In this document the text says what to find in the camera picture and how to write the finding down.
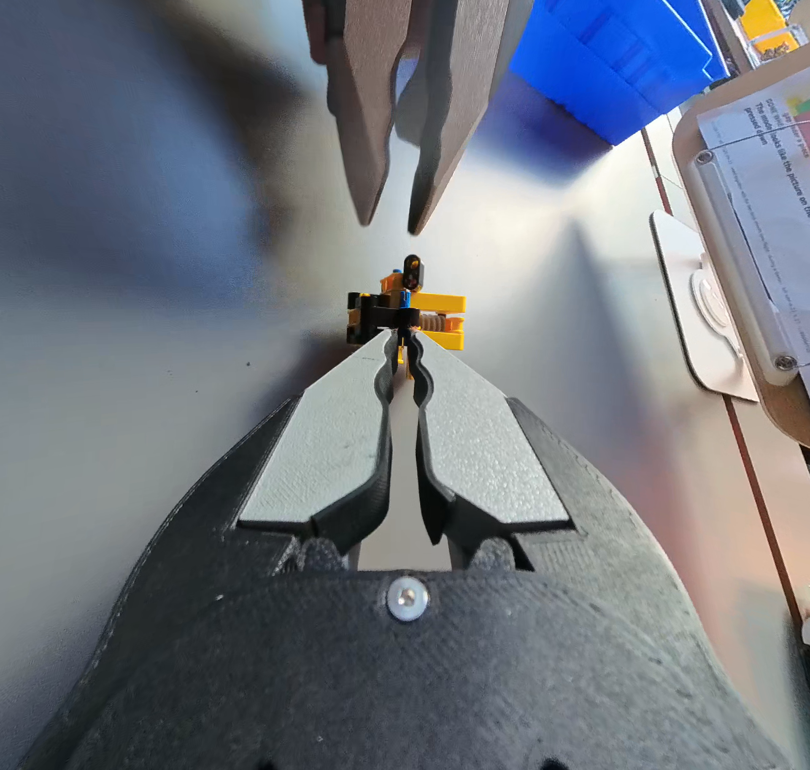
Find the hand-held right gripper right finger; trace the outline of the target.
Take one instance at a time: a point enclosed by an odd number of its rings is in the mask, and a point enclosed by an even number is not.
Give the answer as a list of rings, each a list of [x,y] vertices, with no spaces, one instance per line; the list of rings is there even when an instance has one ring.
[[[492,537],[572,529],[508,398],[424,333],[411,336],[408,359],[420,511],[431,542],[477,547]]]

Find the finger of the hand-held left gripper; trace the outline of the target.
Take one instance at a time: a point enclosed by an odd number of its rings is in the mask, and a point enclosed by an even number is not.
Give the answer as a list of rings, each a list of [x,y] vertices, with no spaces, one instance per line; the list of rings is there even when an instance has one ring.
[[[394,80],[412,0],[325,0],[327,105],[358,221],[371,223],[390,167]]]
[[[420,60],[425,110],[408,232],[419,235],[483,116],[510,0],[433,0]]]

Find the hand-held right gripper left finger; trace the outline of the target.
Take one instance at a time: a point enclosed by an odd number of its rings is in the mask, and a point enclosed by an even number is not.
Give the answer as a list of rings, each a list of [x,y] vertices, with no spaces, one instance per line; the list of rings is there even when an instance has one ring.
[[[358,547],[390,501],[394,331],[380,331],[300,396],[238,523]]]

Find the yellow black lego assembly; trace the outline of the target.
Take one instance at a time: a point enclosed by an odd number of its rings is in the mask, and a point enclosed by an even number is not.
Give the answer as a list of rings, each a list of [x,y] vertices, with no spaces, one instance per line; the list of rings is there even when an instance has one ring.
[[[465,347],[464,320],[467,298],[424,290],[424,263],[408,255],[400,268],[380,280],[377,292],[348,293],[346,342],[360,347],[384,330],[397,335],[397,364],[410,372],[408,344],[416,333],[430,338],[445,350]]]

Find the blue plastic bin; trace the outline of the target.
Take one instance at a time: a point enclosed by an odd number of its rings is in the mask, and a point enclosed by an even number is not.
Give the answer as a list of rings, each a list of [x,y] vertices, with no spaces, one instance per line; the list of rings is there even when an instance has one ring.
[[[535,0],[510,71],[617,145],[728,76],[700,0]]]

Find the yellow plastic bin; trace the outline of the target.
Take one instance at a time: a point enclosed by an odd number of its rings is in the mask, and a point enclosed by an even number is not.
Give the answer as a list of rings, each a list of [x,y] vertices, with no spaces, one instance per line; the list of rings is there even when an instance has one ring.
[[[750,0],[739,23],[760,60],[771,60],[799,46],[774,0]]]

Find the beige sign holder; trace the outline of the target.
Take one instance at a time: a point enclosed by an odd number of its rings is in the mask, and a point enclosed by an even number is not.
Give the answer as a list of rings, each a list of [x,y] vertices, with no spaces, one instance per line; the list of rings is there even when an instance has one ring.
[[[732,323],[757,397],[775,426],[808,447],[808,367],[786,356],[788,346],[753,263],[716,159],[707,151],[698,118],[715,108],[798,73],[808,73],[808,48],[749,71],[700,99],[680,119],[672,150],[698,231]]]

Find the printed instruction sheet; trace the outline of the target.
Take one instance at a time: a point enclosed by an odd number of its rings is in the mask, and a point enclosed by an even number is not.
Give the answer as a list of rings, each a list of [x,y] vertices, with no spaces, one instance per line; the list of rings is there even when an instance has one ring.
[[[698,118],[778,324],[809,362],[808,73]]]

